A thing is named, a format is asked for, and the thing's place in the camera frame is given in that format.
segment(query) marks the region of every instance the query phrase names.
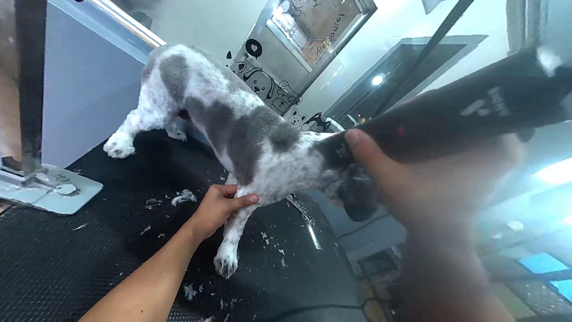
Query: human hand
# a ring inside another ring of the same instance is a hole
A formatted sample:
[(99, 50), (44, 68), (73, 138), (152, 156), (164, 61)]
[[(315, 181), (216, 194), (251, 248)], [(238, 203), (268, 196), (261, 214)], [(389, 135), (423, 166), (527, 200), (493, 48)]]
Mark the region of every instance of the human hand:
[(188, 223), (193, 228), (193, 234), (205, 240), (227, 221), (234, 211), (257, 203), (257, 195), (244, 195), (235, 198), (237, 186), (235, 184), (213, 184), (206, 192), (197, 211)]
[(381, 151), (365, 132), (345, 135), (355, 159), (374, 178), (392, 215), (409, 229), (468, 219), (523, 156), (515, 135), (425, 163), (399, 163)]

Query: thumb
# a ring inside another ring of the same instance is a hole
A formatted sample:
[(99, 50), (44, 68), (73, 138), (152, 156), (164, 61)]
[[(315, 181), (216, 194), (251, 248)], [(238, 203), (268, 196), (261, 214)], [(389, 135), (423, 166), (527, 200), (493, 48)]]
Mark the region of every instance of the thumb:
[(242, 197), (235, 198), (231, 200), (231, 212), (237, 211), (238, 209), (254, 205), (259, 200), (257, 195), (243, 195)]
[(360, 129), (349, 129), (345, 140), (353, 156), (378, 183), (403, 171), (403, 166), (391, 159), (378, 144)]

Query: metal pole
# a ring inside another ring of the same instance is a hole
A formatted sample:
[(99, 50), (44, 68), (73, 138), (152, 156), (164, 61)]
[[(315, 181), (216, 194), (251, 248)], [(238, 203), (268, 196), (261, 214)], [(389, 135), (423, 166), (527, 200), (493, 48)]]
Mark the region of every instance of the metal pole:
[(43, 66), (47, 0), (15, 0), (20, 57), (20, 127), (22, 170), (30, 174), (42, 164)]

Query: black cord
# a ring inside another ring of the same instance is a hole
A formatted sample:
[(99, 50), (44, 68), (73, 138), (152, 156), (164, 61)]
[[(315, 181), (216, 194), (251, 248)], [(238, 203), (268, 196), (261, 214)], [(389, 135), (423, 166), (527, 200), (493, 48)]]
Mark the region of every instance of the black cord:
[(387, 217), (387, 216), (389, 216), (389, 214), (382, 215), (382, 216), (379, 216), (379, 217), (375, 217), (374, 219), (368, 221), (365, 225), (360, 226), (359, 228), (354, 229), (354, 230), (352, 230), (352, 231), (349, 232), (349, 233), (345, 233), (345, 234), (339, 236), (339, 237), (337, 238), (337, 240), (339, 241), (341, 237), (345, 237), (345, 236), (347, 236), (347, 235), (351, 235), (351, 234), (355, 233), (356, 231), (359, 231), (359, 230), (364, 229), (365, 227), (371, 225), (371, 223), (373, 223), (373, 222), (375, 222), (375, 221), (378, 221), (378, 220), (380, 220), (380, 219), (382, 219), (382, 218), (385, 218), (385, 217)]
[(459, 20), (461, 15), (464, 14), (464, 12), (472, 4), (473, 1), (474, 0), (459, 0), (459, 2), (457, 2), (457, 4), (453, 7), (453, 9), (451, 9), (451, 12), (449, 12), (449, 15), (447, 15), (447, 18), (445, 18), (445, 20), (443, 20), (439, 28), (437, 28), (435, 34), (433, 34), (431, 39), (429, 39), (428, 43), (425, 45), (419, 56), (417, 56), (417, 59), (415, 60), (415, 63), (413, 64), (409, 72), (405, 73), (405, 76), (403, 76), (399, 80), (397, 86), (393, 88), (393, 91), (379, 105), (379, 107), (376, 109), (372, 117), (376, 117), (382, 112), (382, 109), (384, 109), (386, 104), (393, 98), (398, 89), (403, 85), (403, 83), (405, 83), (405, 81), (407, 80), (407, 76), (413, 73), (415, 68), (417, 68), (425, 60), (425, 58), (429, 56), (431, 51), (433, 51), (433, 49), (437, 47), (437, 45), (441, 42), (441, 40), (445, 37), (445, 35), (449, 32), (449, 30), (451, 30), (453, 25)]
[(367, 305), (367, 303), (369, 301), (376, 301), (377, 299), (375, 297), (369, 297), (367, 299), (365, 299), (362, 303), (362, 305), (341, 305), (341, 304), (322, 304), (322, 305), (313, 305), (311, 307), (303, 307), (303, 308), (298, 308), (298, 309), (293, 309), (290, 311), (286, 311), (282, 314), (279, 314), (271, 319), (268, 320), (256, 320), (256, 321), (280, 321), (282, 319), (284, 319), (285, 317), (289, 317), (292, 315), (296, 315), (299, 313), (303, 313), (303, 312), (308, 312), (308, 311), (312, 311), (315, 309), (357, 309), (357, 310), (363, 310), (363, 308)]

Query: grooming table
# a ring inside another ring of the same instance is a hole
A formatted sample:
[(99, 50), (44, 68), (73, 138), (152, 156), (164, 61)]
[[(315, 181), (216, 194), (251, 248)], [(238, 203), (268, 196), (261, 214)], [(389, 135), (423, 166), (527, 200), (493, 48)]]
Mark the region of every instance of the grooming table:
[[(104, 184), (77, 214), (15, 206), (1, 216), (1, 321), (77, 321), (197, 209), (192, 201), (172, 206), (177, 192), (188, 189), (200, 201), (228, 175), (209, 147), (164, 131), (139, 134), (137, 153), (124, 160), (101, 146), (68, 168)], [(168, 321), (365, 321), (332, 228), (313, 200), (298, 197), (316, 221), (322, 250), (286, 200), (259, 208), (240, 241), (237, 272), (225, 280), (214, 270), (219, 229), (197, 249), (183, 281), (201, 291), (187, 301), (181, 288)]]

